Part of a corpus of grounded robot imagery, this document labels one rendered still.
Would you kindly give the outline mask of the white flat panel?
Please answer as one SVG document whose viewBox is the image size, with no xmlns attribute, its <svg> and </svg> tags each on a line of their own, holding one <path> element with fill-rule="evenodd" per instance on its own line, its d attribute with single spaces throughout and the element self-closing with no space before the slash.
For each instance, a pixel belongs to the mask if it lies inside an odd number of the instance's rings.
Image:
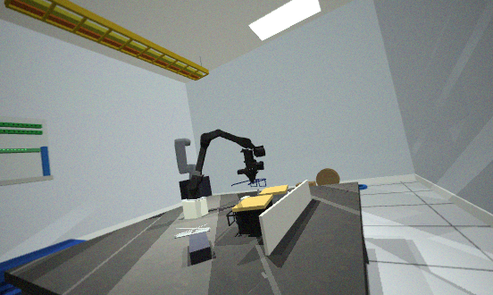
<svg viewBox="0 0 493 295">
<path fill-rule="evenodd" d="M 259 215 L 265 255 L 269 256 L 312 200 L 308 180 Z"/>
</svg>

